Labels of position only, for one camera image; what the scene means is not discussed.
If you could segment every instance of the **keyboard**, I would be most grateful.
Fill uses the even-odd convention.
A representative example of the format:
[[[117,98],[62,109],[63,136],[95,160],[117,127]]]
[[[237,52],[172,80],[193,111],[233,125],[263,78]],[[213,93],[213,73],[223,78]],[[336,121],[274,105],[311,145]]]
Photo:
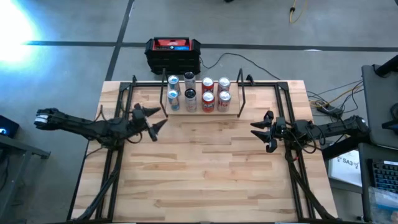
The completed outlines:
[[[398,162],[370,159],[372,186],[398,194]]]

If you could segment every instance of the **wooden shelf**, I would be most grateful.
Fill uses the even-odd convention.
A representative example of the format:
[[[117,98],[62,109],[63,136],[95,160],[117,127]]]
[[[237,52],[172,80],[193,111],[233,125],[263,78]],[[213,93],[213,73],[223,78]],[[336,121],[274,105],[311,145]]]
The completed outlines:
[[[218,83],[215,82],[214,93],[217,93]],[[185,83],[180,82],[181,88],[181,95],[178,97],[180,100],[180,109],[174,111],[170,107],[169,99],[167,98],[167,93],[165,93],[165,98],[167,98],[166,102],[166,113],[168,115],[237,115],[240,109],[240,102],[239,102],[239,88],[236,82],[231,83],[231,87],[229,88],[229,93],[231,94],[231,104],[229,105],[229,110],[227,112],[219,112],[217,110],[218,106],[218,97],[215,94],[215,108],[214,111],[211,113],[206,113],[202,110],[201,105],[201,81],[197,81],[196,83],[196,92],[197,92],[197,110],[196,112],[188,112],[187,107],[185,106]]]

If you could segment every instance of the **can lid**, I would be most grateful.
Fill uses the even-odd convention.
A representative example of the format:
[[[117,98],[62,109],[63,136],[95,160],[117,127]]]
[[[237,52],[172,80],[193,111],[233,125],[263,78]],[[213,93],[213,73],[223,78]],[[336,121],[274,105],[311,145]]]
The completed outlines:
[[[206,77],[206,78],[204,78],[204,79],[202,80],[202,83],[203,83],[205,86],[211,86],[211,85],[213,84],[213,80],[212,80],[211,78],[209,78],[209,77]]]
[[[168,96],[169,98],[173,99],[173,98],[178,97],[178,93],[177,93],[176,90],[170,90],[170,91],[167,93],[167,96]]]
[[[228,101],[231,99],[231,94],[228,91],[222,91],[220,93],[220,99],[223,101]]]
[[[222,86],[229,86],[230,83],[230,80],[226,77],[222,77],[218,80],[218,84]]]
[[[207,102],[212,101],[212,100],[214,100],[214,95],[208,91],[203,94],[203,100],[205,100]]]
[[[180,79],[178,77],[176,77],[175,75],[172,75],[172,76],[169,77],[169,83],[170,84],[176,84],[176,83],[178,83],[179,80]]]
[[[192,79],[195,78],[195,74],[193,72],[185,72],[184,77],[186,79]]]
[[[194,89],[185,90],[185,96],[187,98],[194,98],[197,95],[197,92]]]

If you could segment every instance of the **wooden tabletop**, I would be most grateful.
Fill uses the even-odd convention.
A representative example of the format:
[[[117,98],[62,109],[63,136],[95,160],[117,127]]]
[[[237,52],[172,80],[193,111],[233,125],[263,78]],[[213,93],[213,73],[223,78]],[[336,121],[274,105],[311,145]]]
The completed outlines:
[[[312,119],[304,82],[287,82],[295,118]],[[99,105],[104,106],[107,118],[114,116],[119,84],[104,83]],[[265,145],[250,133],[254,128],[249,123],[261,121],[267,110],[279,115],[275,91],[272,87],[245,90],[246,106],[240,118],[170,115],[157,142],[147,133],[139,144],[126,142],[113,221],[297,221],[283,141],[268,154]],[[132,101],[145,107],[159,106],[159,94],[160,87],[135,87]],[[164,118],[160,111],[149,122]],[[91,142],[88,152],[99,147]],[[303,156],[311,190],[336,216],[321,152]],[[105,157],[103,149],[86,159],[72,218],[81,215],[98,193]],[[307,214],[302,191],[300,198]]]

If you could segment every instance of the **concrete floor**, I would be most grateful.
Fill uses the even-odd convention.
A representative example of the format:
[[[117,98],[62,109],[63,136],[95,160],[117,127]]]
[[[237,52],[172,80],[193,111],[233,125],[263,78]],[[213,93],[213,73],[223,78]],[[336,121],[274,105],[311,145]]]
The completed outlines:
[[[30,175],[18,195],[25,204],[13,209],[13,217],[27,218],[28,223],[66,219],[87,141],[65,131],[35,129],[35,112],[39,108],[57,107],[93,119],[114,47],[10,47],[9,42],[15,43],[21,37],[117,42],[128,2],[23,0],[6,5],[9,9],[4,12],[9,18],[2,19],[0,25],[18,29],[10,29],[4,32],[5,37],[0,37],[0,114],[21,125],[19,140],[52,152],[47,161],[32,160]],[[146,42],[153,36],[189,36],[203,44],[380,47],[373,52],[353,52],[349,48],[344,52],[202,49],[206,66],[216,62],[224,52],[238,53],[281,79],[305,80],[307,90],[314,92],[359,80],[362,65],[384,63],[396,54],[389,49],[398,47],[398,6],[393,0],[308,0],[302,18],[289,24],[292,2],[135,0],[123,42]],[[298,11],[302,5],[303,1],[298,1]],[[272,79],[251,63],[230,55],[211,70],[203,68],[198,77],[235,78],[239,68],[256,80]],[[139,80],[160,78],[150,72],[144,49],[139,47],[121,47],[114,72],[111,70],[110,74],[112,80],[130,80],[132,75]],[[332,99],[338,94],[338,91],[329,92],[324,98]],[[356,99],[359,109],[345,114],[345,118],[352,114],[366,118],[363,94],[358,93]],[[354,108],[353,102],[349,101],[346,107]],[[315,122],[323,124],[330,120],[316,116]],[[361,215],[359,194],[333,189],[333,195],[339,217],[354,220]],[[353,206],[344,206],[347,198]]]

